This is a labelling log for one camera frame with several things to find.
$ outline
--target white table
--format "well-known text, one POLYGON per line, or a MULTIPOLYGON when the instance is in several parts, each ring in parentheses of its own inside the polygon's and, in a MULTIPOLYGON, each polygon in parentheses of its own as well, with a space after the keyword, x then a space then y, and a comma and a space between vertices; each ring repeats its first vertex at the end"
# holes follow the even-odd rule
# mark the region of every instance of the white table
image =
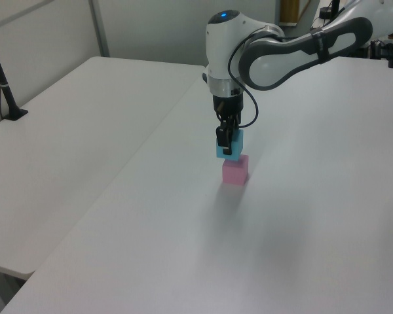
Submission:
POLYGON ((92 58, 0 122, 0 271, 28 278, 202 70, 92 58))
MULTIPOLYGON (((316 14, 314 15, 313 22, 311 28, 323 27, 329 20, 323 20, 319 18, 320 8, 327 8, 332 0, 320 0, 319 6, 316 10, 316 14)), ((339 3, 339 10, 346 5, 348 0, 341 0, 339 3)))
POLYGON ((337 58, 254 96, 244 188, 198 80, 3 314, 393 314, 393 70, 337 58))

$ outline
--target black stand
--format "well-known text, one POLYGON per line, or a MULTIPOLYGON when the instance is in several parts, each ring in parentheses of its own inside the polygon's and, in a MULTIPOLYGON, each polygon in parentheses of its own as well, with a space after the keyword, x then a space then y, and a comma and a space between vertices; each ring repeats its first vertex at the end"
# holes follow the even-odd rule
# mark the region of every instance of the black stand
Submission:
POLYGON ((338 14, 340 2, 341 2, 341 0, 333 0, 332 1, 332 9, 331 9, 331 13, 330 13, 331 19, 333 19, 336 16, 336 14, 338 14))
POLYGON ((14 101, 12 91, 10 90, 9 84, 7 82, 5 73, 3 72, 3 68, 0 64, 0 88, 3 91, 3 95, 6 98, 7 105, 9 106, 9 114, 4 116, 4 119, 16 121, 25 114, 28 113, 27 110, 21 109, 16 105, 14 101))

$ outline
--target black cable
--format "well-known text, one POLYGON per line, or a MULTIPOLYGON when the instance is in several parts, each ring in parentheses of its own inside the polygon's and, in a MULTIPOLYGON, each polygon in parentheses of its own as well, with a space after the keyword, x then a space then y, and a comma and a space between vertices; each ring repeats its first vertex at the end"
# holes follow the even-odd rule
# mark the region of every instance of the black cable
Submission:
POLYGON ((312 25, 310 26, 310 29, 312 29, 313 28, 313 24, 315 23, 315 21, 317 21, 317 19, 319 19, 320 18, 320 16, 318 16, 317 18, 315 18, 314 20, 313 20, 313 23, 312 23, 312 25))
MULTIPOLYGON (((230 57, 229 62, 228 62, 228 64, 227 64, 227 71, 229 72, 230 77, 236 82, 236 84, 238 84, 238 85, 239 85, 239 86, 249 95, 250 99, 253 101, 253 104, 255 105, 255 117, 253 118, 253 120, 252 120, 251 122, 249 122, 249 123, 247 123, 247 124, 245 124, 245 125, 243 125, 243 126, 239 126, 239 129, 247 128, 248 126, 251 126, 253 123, 255 123, 255 121, 257 120, 257 117, 259 116, 259 107, 258 107, 257 102, 256 102, 256 99, 254 98, 254 96, 252 95, 252 93, 249 92, 249 90, 245 87, 245 85, 243 85, 241 82, 239 82, 239 80, 231 73, 230 66, 231 66, 231 62, 232 62, 232 60, 233 60, 233 58, 234 58, 234 55, 235 55, 236 52, 240 49, 240 47, 241 47, 243 44, 245 44, 247 40, 251 39, 251 38, 256 34, 256 31, 259 31, 259 30, 261 30, 261 29, 263 29, 263 28, 264 28, 264 27, 259 28, 259 29, 256 29, 253 33, 251 33, 249 36, 247 36, 245 39, 243 39, 243 40, 237 45, 237 47, 235 48, 235 50, 234 50, 233 53, 231 54, 231 57, 230 57)), ((298 38, 298 37, 279 37, 279 36, 277 36, 277 35, 275 35, 275 34, 268 34, 268 35, 262 36, 262 37, 260 37, 260 38, 258 38, 258 39, 261 39, 261 38, 268 38, 268 37, 274 38, 274 39, 279 40, 279 41, 283 41, 283 40, 292 40, 292 39, 298 38)))
POLYGON ((257 117, 259 116, 259 107, 257 106, 256 99, 255 99, 254 96, 249 92, 249 90, 245 87, 245 85, 243 85, 242 83, 240 83, 240 82, 238 81, 238 79, 231 73, 230 65, 231 65, 231 62, 232 62, 232 60, 233 60, 233 58, 234 58, 234 55, 236 54, 237 50, 239 50, 240 47, 241 47, 248 39, 251 39, 251 38, 255 35, 255 32, 256 32, 256 31, 254 31, 252 34, 250 34, 249 36, 247 36, 245 39, 243 39, 243 40, 237 45, 237 47, 235 48, 235 50, 234 50, 233 53, 231 54, 231 57, 230 57, 229 62, 228 62, 228 64, 227 64, 227 70, 228 70, 228 72, 229 72, 230 77, 236 82, 236 84, 238 84, 238 85, 239 85, 239 86, 249 95, 249 97, 250 97, 250 98, 252 99, 252 101, 253 101, 253 104, 255 105, 255 111, 256 111, 256 113, 255 113, 255 118, 253 118, 253 120, 252 120, 251 122, 249 122, 248 124, 245 124, 244 126, 239 126, 240 129, 247 128, 248 126, 251 126, 253 123, 255 123, 255 121, 257 120, 257 117))

